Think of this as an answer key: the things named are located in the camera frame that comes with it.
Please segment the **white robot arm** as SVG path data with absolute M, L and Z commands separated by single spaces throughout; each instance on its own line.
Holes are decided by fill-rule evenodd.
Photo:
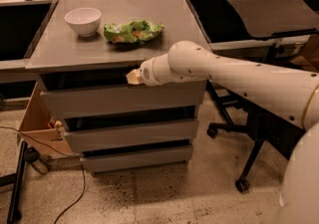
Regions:
M 173 44 L 127 74 L 131 85 L 211 80 L 306 130 L 294 147 L 275 224 L 319 224 L 319 76 L 221 57 L 190 42 Z

